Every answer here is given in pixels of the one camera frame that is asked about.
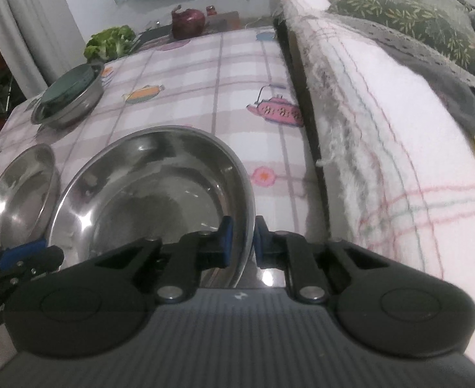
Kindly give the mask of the large steel plate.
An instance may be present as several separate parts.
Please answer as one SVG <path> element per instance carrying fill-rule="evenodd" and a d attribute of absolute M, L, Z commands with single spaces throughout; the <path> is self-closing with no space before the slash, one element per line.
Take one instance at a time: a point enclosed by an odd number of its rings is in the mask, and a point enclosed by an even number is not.
<path fill-rule="evenodd" d="M 85 164 L 65 188 L 47 241 L 72 266 L 140 238 L 177 242 L 234 223 L 228 267 L 203 272 L 205 287 L 235 287 L 251 254 L 255 202 L 242 161 L 196 128 L 129 134 Z"/>

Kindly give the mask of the red onion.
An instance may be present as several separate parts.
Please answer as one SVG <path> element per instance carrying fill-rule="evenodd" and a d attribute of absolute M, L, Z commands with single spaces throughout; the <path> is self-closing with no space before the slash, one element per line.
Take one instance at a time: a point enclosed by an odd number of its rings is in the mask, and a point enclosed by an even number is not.
<path fill-rule="evenodd" d="M 172 12 L 172 37 L 176 40 L 196 38 L 203 34 L 206 18 L 202 11 L 196 9 L 181 10 L 178 5 Z"/>

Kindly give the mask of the steel bowl on table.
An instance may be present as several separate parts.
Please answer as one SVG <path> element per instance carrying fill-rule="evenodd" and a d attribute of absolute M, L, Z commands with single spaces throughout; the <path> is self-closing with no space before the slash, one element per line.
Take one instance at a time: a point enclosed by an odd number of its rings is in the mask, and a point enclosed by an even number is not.
<path fill-rule="evenodd" d="M 78 65 L 59 77 L 36 102 L 30 121 L 34 125 L 63 129 L 87 116 L 104 93 L 99 62 Z"/>

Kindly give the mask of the grey curtain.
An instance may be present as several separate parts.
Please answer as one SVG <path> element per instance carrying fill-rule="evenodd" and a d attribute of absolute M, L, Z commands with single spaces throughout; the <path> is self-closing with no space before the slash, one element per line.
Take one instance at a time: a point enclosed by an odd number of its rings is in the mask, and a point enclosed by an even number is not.
<path fill-rule="evenodd" d="M 65 0 L 0 0 L 0 51 L 26 97 L 85 63 L 84 48 Z"/>

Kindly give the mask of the green lettuce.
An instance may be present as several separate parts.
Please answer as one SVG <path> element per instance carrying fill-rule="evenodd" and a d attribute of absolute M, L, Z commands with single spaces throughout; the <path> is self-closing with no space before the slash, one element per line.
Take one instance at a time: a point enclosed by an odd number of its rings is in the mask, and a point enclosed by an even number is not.
<path fill-rule="evenodd" d="M 129 26 L 110 27 L 91 36 L 84 56 L 88 62 L 106 63 L 127 55 L 134 41 L 135 32 Z"/>

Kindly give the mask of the plaid tablecloth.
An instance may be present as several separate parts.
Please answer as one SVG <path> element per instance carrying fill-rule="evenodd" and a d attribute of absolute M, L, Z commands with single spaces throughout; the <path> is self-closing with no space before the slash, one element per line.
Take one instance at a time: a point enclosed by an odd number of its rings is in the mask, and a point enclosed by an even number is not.
<path fill-rule="evenodd" d="M 255 218 L 271 231 L 324 240 L 325 222 L 304 119 L 272 29 L 210 34 L 109 63 L 93 110 L 62 130 L 34 125 L 38 99 L 16 107 L 0 133 L 0 176 L 22 152 L 50 146 L 59 198 L 81 168 L 129 134 L 158 126 L 205 131 L 236 153 L 248 173 Z M 45 229 L 47 243 L 50 221 Z M 257 266 L 253 243 L 235 287 L 286 285 L 284 272 Z"/>

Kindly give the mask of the green ceramic bowl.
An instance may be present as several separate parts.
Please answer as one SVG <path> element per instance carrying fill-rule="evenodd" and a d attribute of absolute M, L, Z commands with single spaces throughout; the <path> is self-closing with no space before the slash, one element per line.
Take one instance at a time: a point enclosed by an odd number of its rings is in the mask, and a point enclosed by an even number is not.
<path fill-rule="evenodd" d="M 52 83 L 44 91 L 40 103 L 51 109 L 62 108 L 84 92 L 93 80 L 93 66 L 78 65 Z"/>

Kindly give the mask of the small steel bowl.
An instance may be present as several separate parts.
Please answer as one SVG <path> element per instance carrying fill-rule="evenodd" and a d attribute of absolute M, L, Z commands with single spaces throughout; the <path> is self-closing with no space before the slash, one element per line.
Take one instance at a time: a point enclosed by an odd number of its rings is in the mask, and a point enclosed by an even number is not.
<path fill-rule="evenodd" d="M 41 238 L 59 190 L 49 145 L 34 145 L 17 156 L 0 176 L 0 247 L 14 248 Z"/>

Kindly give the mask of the white fringed blanket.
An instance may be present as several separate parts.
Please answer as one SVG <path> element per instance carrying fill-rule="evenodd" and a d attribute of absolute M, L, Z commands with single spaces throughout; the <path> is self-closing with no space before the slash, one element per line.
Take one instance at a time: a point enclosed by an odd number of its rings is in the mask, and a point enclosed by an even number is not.
<path fill-rule="evenodd" d="M 475 32 L 458 0 L 273 0 L 331 234 L 475 301 Z M 475 332 L 467 349 L 475 362 Z"/>

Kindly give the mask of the red jar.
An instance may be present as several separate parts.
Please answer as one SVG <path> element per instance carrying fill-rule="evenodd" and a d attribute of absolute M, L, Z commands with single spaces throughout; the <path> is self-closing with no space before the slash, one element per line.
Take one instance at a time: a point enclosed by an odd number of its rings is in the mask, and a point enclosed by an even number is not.
<path fill-rule="evenodd" d="M 206 12 L 208 16 L 215 16 L 217 14 L 217 11 L 215 9 L 214 5 L 209 5 L 206 7 Z"/>

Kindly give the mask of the green leaf pillow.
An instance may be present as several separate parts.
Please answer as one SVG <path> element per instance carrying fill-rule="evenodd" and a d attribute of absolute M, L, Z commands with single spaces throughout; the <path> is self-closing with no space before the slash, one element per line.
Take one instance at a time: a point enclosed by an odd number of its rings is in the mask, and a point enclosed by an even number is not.
<path fill-rule="evenodd" d="M 329 11 L 401 32 L 475 76 L 475 30 L 458 0 L 336 0 Z"/>

